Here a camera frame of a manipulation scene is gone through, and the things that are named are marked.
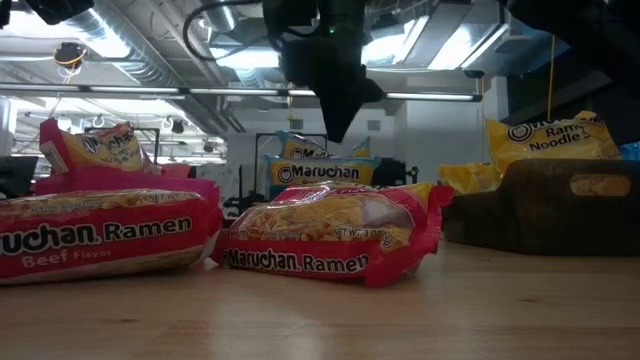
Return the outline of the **black monitor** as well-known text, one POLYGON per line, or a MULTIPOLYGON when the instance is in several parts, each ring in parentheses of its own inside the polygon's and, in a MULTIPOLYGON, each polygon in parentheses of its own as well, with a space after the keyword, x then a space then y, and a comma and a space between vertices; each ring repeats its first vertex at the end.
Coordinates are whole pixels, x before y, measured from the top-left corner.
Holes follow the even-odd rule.
POLYGON ((30 194, 37 156, 0 157, 0 194, 8 199, 30 194))

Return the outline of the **black machine on stand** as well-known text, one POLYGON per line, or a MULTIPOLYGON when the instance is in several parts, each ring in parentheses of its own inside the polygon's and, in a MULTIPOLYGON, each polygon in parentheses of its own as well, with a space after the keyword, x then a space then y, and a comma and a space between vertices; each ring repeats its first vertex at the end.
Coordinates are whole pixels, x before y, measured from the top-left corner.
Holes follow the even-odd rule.
POLYGON ((416 166, 408 168, 404 161, 394 158, 382 157, 375 169, 372 186, 400 186, 416 184, 418 182, 419 169, 416 166))

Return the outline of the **silver spiral air duct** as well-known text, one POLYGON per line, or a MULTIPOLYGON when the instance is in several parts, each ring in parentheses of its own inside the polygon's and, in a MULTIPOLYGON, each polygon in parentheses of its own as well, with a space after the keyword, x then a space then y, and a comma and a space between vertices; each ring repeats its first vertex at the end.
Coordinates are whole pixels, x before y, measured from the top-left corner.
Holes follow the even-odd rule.
POLYGON ((144 87, 186 85, 114 4, 93 1, 91 9, 64 22, 91 50, 113 59, 117 68, 144 87))

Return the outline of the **red Maruchan noodle pack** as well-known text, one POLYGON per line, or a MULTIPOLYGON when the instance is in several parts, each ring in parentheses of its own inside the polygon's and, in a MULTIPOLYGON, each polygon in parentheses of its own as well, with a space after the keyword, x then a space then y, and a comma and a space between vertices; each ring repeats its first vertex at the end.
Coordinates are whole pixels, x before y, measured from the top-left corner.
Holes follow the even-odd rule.
POLYGON ((0 201, 0 286, 192 266, 222 225, 219 189, 80 191, 0 201))
POLYGON ((131 124, 93 133, 72 134, 49 118, 40 124, 39 149, 53 174, 104 167, 124 172, 153 172, 154 164, 141 147, 131 124))
POLYGON ((453 196, 431 183, 291 186, 224 229, 212 259, 227 268, 385 287, 436 252, 442 210, 453 196))

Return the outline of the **dark translucent plastic bin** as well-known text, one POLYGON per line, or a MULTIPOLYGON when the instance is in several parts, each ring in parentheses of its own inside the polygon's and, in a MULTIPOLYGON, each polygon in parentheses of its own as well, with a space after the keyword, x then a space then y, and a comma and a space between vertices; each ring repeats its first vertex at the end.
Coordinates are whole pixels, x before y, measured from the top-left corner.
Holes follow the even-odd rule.
POLYGON ((444 236, 530 255, 640 256, 640 161, 515 161, 496 190, 454 197, 444 236))

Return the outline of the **long LED light bar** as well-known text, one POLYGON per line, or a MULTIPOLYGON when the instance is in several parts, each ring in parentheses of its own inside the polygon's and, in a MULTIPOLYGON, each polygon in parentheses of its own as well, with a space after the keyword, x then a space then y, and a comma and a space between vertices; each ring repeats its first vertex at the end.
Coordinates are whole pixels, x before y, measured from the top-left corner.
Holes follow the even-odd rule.
MULTIPOLYGON (((17 92, 54 92, 54 93, 113 93, 136 94, 150 96, 178 95, 215 95, 244 97, 316 97, 307 89, 285 88, 189 88, 189 87, 140 87, 140 86, 98 86, 69 84, 37 84, 37 83, 0 83, 1 91, 17 92)), ((480 102, 479 94, 453 94, 429 92, 387 92, 384 100, 415 100, 444 102, 480 102)))

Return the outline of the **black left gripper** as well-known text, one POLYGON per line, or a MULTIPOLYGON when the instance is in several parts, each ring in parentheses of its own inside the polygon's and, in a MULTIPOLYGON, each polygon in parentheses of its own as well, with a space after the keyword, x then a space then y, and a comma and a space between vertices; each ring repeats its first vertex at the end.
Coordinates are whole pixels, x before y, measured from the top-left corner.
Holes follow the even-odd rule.
POLYGON ((287 81, 320 99, 327 138, 342 143, 364 103, 383 90, 366 75, 369 0, 264 0, 264 23, 287 81))

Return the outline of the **yellow Maruchan noodle pack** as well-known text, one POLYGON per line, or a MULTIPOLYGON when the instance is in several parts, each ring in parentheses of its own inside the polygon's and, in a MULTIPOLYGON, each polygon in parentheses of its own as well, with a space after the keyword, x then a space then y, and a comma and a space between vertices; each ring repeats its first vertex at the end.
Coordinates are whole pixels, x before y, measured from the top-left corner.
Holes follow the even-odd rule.
POLYGON ((440 165, 440 181, 452 187, 457 194, 474 194, 496 190, 501 173, 490 163, 440 165))
POLYGON ((622 156, 600 117, 581 111, 573 118, 508 126, 487 121, 489 150, 498 187, 515 161, 532 158, 621 160, 622 156))

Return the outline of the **pink plastic bin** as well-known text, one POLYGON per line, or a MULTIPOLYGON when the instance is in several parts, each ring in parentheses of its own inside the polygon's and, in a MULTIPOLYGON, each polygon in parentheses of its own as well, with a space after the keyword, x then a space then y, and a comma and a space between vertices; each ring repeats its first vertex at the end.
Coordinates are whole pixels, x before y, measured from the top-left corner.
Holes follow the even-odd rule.
POLYGON ((196 178, 196 168, 185 164, 160 166, 161 173, 126 172, 107 167, 84 167, 74 172, 51 175, 37 180, 36 195, 74 191, 104 191, 129 189, 160 189, 195 192, 202 196, 213 211, 209 223, 214 231, 222 228, 223 215, 219 206, 220 188, 213 181, 196 178))

